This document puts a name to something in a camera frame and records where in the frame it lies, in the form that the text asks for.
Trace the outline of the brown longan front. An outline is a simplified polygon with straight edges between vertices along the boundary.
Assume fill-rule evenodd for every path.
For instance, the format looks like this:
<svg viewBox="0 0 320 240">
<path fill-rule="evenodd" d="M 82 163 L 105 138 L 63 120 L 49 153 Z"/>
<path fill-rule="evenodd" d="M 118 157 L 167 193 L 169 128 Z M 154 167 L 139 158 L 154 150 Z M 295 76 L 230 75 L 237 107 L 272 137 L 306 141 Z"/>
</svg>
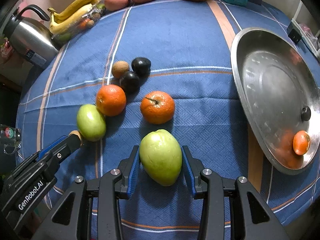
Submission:
<svg viewBox="0 0 320 240">
<path fill-rule="evenodd" d="M 83 140 L 83 137 L 82 137 L 82 135 L 81 135 L 81 133 L 80 133 L 79 131 L 73 130 L 73 131 L 71 131 L 71 132 L 69 133 L 69 136 L 73 136 L 73 137 L 75 137 L 75 138 L 78 138 L 78 139 L 79 139 L 79 144 L 80 144 L 80 146 L 83 145 L 84 140 Z"/>
</svg>

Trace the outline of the brown longan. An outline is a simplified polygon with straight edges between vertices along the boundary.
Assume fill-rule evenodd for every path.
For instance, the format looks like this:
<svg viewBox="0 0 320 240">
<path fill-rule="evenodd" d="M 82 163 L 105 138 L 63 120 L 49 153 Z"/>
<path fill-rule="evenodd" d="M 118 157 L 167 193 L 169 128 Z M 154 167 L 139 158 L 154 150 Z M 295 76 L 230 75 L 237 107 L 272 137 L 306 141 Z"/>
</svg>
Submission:
<svg viewBox="0 0 320 240">
<path fill-rule="evenodd" d="M 80 133 L 79 131 L 73 130 L 73 131 L 71 131 L 71 132 L 69 133 L 69 136 L 73 136 L 73 137 L 75 137 L 75 138 L 78 138 L 78 139 L 79 139 L 79 144 L 80 144 L 80 146 L 83 145 L 84 140 L 83 140 L 83 137 L 82 137 L 82 135 L 81 135 L 81 133 Z"/>
<path fill-rule="evenodd" d="M 125 72 L 129 70 L 129 64 L 126 61 L 117 61 L 113 64 L 111 73 L 116 79 L 119 79 Z"/>
</svg>

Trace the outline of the large green jujube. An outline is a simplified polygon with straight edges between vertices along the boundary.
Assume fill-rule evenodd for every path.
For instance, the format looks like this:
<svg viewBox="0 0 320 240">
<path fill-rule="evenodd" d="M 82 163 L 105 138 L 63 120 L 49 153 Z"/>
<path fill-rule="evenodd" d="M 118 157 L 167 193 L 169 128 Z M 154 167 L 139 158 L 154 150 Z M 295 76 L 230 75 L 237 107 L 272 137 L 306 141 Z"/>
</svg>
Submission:
<svg viewBox="0 0 320 240">
<path fill-rule="evenodd" d="M 82 105 L 77 112 L 76 123 L 80 134 L 88 141 L 98 141 L 106 133 L 105 117 L 96 105 Z"/>
</svg>

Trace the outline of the large orange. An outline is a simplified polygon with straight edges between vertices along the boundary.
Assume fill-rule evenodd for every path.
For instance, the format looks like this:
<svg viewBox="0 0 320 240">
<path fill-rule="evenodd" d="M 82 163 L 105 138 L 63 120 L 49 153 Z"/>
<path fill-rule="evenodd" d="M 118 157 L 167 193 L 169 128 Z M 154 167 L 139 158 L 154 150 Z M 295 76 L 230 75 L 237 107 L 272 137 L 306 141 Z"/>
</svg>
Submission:
<svg viewBox="0 0 320 240">
<path fill-rule="evenodd" d="M 126 107 L 126 95 L 117 85 L 105 85 L 96 95 L 96 106 L 105 116 L 117 116 Z"/>
</svg>

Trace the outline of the dark plum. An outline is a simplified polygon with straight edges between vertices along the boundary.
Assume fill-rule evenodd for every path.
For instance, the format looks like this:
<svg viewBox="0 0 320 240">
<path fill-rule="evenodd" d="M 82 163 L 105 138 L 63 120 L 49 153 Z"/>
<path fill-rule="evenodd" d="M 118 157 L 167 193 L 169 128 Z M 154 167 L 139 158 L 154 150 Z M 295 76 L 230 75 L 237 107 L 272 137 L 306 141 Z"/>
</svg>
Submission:
<svg viewBox="0 0 320 240">
<path fill-rule="evenodd" d="M 132 60 L 131 67 L 138 77 L 146 77 L 150 74 L 151 61 L 145 57 L 137 57 Z"/>
<path fill-rule="evenodd" d="M 311 118 L 311 109 L 309 106 L 304 106 L 301 110 L 301 114 L 300 114 L 301 120 L 303 122 L 307 122 L 310 120 Z"/>
<path fill-rule="evenodd" d="M 120 87 L 125 93 L 133 94 L 139 89 L 140 80 L 135 72 L 125 72 L 119 80 Z"/>
</svg>

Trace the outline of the glass mug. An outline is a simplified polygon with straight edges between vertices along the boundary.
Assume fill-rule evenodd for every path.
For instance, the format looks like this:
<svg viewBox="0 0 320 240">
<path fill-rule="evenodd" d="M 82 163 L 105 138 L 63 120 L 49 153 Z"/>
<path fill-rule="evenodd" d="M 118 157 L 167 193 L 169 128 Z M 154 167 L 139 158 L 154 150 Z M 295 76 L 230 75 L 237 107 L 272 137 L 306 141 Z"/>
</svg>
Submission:
<svg viewBox="0 0 320 240">
<path fill-rule="evenodd" d="M 21 148 L 21 130 L 1 124 L 1 146 L 7 155 L 15 154 Z"/>
</svg>

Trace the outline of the blue plaid tablecloth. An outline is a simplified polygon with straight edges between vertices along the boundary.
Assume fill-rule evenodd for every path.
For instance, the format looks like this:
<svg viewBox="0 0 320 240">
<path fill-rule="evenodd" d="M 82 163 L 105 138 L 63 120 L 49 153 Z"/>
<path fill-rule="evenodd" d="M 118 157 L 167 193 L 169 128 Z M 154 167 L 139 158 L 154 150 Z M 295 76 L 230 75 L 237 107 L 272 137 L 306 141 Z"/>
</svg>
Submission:
<svg viewBox="0 0 320 240">
<path fill-rule="evenodd" d="M 101 87 L 117 84 L 114 63 L 144 57 L 151 67 L 127 93 L 125 109 L 106 119 L 105 136 L 62 162 L 44 208 L 52 209 L 77 175 L 102 177 L 159 129 L 219 175 L 248 176 L 253 140 L 233 79 L 231 43 L 249 27 L 287 38 L 289 23 L 267 3 L 156 0 L 106 15 L 67 42 L 49 67 L 28 76 L 16 119 L 18 161 L 76 129 L 79 108 L 95 104 Z"/>
</svg>

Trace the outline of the pink artificial flower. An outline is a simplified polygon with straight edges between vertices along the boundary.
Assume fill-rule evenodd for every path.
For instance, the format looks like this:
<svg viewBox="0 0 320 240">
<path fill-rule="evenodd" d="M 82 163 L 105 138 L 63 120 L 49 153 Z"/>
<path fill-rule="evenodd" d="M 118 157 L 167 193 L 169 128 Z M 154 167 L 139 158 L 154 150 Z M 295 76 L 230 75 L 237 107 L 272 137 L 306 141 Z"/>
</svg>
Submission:
<svg viewBox="0 0 320 240">
<path fill-rule="evenodd" d="M 1 36 L 1 59 L 8 60 L 13 54 L 13 48 L 5 36 Z"/>
</svg>

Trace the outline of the stainless steel thermos jug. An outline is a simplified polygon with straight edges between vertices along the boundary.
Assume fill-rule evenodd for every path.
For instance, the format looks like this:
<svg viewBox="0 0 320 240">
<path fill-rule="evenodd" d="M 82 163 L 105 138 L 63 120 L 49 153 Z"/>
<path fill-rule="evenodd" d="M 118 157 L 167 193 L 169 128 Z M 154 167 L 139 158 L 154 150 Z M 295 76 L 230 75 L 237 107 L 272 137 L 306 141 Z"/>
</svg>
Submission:
<svg viewBox="0 0 320 240">
<path fill-rule="evenodd" d="M 15 11 L 12 14 L 4 26 L 3 34 L 21 57 L 41 69 L 46 69 L 58 54 L 60 47 L 55 44 L 52 33 L 46 26 L 22 15 L 27 10 L 35 12 L 43 21 L 50 20 L 44 10 L 31 4 L 21 12 Z"/>
</svg>

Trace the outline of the lower yellow banana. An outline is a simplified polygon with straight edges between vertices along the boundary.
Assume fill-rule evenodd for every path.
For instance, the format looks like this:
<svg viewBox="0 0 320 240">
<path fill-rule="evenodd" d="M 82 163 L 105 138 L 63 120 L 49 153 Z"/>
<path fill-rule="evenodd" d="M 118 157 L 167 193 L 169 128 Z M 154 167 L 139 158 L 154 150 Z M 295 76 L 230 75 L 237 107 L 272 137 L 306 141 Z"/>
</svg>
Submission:
<svg viewBox="0 0 320 240">
<path fill-rule="evenodd" d="M 75 22 L 80 20 L 82 16 L 87 14 L 92 9 L 92 7 L 93 7 L 92 4 L 84 5 L 83 7 L 78 9 L 75 13 L 73 13 L 71 16 L 69 16 L 69 18 L 67 18 L 66 20 L 63 20 L 61 23 L 57 23 L 54 20 L 54 14 L 51 12 L 50 13 L 51 21 L 49 26 L 50 32 L 56 35 L 67 30 L 71 25 L 73 25 Z"/>
</svg>

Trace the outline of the yellow banana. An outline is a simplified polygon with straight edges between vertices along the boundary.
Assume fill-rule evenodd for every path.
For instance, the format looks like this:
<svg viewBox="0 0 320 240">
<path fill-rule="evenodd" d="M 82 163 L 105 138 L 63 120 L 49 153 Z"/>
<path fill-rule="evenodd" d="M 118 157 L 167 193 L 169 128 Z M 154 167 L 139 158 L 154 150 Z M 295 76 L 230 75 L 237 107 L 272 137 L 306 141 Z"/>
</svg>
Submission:
<svg viewBox="0 0 320 240">
<path fill-rule="evenodd" d="M 87 14 L 92 9 L 92 7 L 93 7 L 92 4 L 84 5 L 83 7 L 78 9 L 75 13 L 73 13 L 71 16 L 69 16 L 69 18 L 67 18 L 66 20 L 63 20 L 61 23 L 57 23 L 54 20 L 54 14 L 51 12 L 50 13 L 51 21 L 49 26 L 50 32 L 56 35 L 67 30 L 71 25 L 73 25 L 75 22 L 80 20 L 82 16 Z"/>
<path fill-rule="evenodd" d="M 59 20 L 66 20 L 69 18 L 73 13 L 79 10 L 81 7 L 87 4 L 91 4 L 93 0 L 75 0 L 73 1 L 66 9 L 62 12 L 58 13 L 54 8 L 48 8 L 48 11 L 54 15 Z"/>
</svg>

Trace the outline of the stainless steel basin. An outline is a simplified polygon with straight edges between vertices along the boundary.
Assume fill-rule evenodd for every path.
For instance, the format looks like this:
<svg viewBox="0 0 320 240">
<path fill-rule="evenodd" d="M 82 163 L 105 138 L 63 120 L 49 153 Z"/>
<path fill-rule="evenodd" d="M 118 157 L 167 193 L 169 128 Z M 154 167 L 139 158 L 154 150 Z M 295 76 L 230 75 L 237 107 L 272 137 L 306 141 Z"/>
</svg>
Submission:
<svg viewBox="0 0 320 240">
<path fill-rule="evenodd" d="M 319 90 L 307 64 L 282 37 L 250 27 L 236 34 L 231 45 L 236 89 L 248 123 L 270 163 L 281 173 L 297 175 L 309 168 L 319 148 Z M 301 120 L 304 106 L 311 118 Z M 304 155 L 296 155 L 293 138 L 310 135 Z"/>
</svg>

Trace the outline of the clear plastic fruit tray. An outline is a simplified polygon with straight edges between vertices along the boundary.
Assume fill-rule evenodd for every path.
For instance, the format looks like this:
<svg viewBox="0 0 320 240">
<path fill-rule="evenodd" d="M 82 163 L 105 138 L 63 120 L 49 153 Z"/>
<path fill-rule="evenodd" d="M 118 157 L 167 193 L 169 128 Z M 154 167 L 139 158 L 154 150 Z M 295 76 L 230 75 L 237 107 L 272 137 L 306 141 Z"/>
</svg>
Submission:
<svg viewBox="0 0 320 240">
<path fill-rule="evenodd" d="M 67 41 L 71 40 L 74 36 L 78 35 L 80 32 L 85 31 L 86 29 L 92 28 L 106 13 L 105 5 L 102 3 L 97 3 L 93 5 L 92 9 L 82 16 L 80 20 L 71 25 L 67 30 L 59 33 L 52 34 L 52 39 L 56 43 L 63 45 Z M 63 20 L 59 20 L 54 16 L 54 20 L 57 23 L 61 23 Z"/>
</svg>

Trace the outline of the pale red apple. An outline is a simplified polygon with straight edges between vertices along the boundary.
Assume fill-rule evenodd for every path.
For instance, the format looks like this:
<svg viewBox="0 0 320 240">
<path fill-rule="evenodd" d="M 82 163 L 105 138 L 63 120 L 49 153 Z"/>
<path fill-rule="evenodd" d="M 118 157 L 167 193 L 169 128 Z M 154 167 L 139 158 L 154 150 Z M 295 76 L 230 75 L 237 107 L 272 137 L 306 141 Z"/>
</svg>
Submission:
<svg viewBox="0 0 320 240">
<path fill-rule="evenodd" d="M 130 0 L 104 0 L 105 8 L 109 11 L 117 11 L 127 7 Z"/>
</svg>

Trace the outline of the upper yellow banana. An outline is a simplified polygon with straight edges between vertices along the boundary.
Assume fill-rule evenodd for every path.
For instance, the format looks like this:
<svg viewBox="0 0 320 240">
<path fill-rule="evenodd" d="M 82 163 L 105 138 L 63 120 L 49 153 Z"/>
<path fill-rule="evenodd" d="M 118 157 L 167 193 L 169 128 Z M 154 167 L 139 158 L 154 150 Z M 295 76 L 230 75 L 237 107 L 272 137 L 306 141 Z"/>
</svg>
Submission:
<svg viewBox="0 0 320 240">
<path fill-rule="evenodd" d="M 73 1 L 66 9 L 62 12 L 58 13 L 54 8 L 48 8 L 48 11 L 54 15 L 59 20 L 66 20 L 69 18 L 73 13 L 79 10 L 81 7 L 87 4 L 91 4 L 93 0 L 75 0 Z"/>
</svg>

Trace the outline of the black power adapter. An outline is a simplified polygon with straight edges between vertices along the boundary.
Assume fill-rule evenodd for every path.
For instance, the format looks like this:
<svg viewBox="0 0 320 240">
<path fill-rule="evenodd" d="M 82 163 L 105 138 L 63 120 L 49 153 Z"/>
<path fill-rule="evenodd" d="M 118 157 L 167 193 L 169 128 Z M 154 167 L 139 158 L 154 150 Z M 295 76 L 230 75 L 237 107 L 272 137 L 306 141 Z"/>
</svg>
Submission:
<svg viewBox="0 0 320 240">
<path fill-rule="evenodd" d="M 291 22 L 289 24 L 289 26 L 287 27 L 286 32 L 287 32 L 288 37 L 292 40 L 292 42 L 294 44 L 298 44 L 299 41 L 302 38 L 300 30 L 294 25 L 293 22 Z"/>
</svg>

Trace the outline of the white shelf rack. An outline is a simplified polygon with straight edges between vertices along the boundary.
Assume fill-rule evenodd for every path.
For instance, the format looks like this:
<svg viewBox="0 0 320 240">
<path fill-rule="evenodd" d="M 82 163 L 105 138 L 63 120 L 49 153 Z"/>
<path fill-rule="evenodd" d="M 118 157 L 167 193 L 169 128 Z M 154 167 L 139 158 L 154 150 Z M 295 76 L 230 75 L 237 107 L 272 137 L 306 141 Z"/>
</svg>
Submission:
<svg viewBox="0 0 320 240">
<path fill-rule="evenodd" d="M 300 13 L 302 5 L 303 2 L 300 0 L 291 22 L 299 30 L 302 40 L 308 47 L 308 49 L 313 53 L 313 55 L 316 58 L 319 59 L 319 30 L 314 35 L 311 29 L 306 24 L 297 22 L 297 17 Z"/>
</svg>

